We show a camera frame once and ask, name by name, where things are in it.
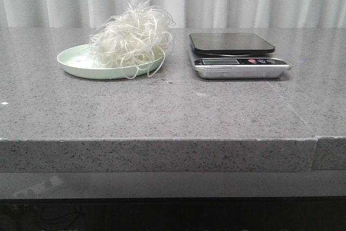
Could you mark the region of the digital kitchen scale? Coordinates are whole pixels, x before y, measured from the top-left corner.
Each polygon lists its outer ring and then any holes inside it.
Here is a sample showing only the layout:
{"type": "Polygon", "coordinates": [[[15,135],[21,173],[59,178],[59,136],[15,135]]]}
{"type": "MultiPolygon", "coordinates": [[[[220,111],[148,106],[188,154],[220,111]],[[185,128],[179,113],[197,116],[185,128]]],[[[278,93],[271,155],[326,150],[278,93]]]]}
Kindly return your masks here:
{"type": "Polygon", "coordinates": [[[192,67],[205,79],[279,78],[290,65],[270,56],[275,47],[251,33],[191,33],[192,67]]]}

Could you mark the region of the white vermicelli bundle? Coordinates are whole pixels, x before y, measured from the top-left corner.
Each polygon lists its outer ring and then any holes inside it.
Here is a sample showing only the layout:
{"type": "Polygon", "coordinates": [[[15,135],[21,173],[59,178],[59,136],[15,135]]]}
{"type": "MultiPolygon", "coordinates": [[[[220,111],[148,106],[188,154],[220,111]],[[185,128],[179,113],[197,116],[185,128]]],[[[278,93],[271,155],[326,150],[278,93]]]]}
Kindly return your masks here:
{"type": "Polygon", "coordinates": [[[100,26],[100,32],[89,39],[88,58],[94,68],[135,68],[133,77],[145,72],[148,77],[156,74],[174,47],[169,28],[175,25],[171,14],[163,8],[151,5],[151,0],[129,4],[120,15],[111,16],[100,26]]]}

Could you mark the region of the light green plastic plate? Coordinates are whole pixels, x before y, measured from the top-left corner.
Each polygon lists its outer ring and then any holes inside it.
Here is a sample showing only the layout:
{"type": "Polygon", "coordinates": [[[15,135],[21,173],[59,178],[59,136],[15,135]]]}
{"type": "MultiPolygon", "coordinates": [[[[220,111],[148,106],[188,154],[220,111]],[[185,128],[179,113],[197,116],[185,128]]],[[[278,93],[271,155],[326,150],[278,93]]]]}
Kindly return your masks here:
{"type": "Polygon", "coordinates": [[[96,66],[94,59],[89,53],[90,46],[88,44],[78,45],[60,52],[57,55],[57,61],[65,72],[92,80],[134,78],[156,71],[163,63],[163,58],[161,57],[138,66],[126,65],[120,68],[101,68],[96,66]]]}

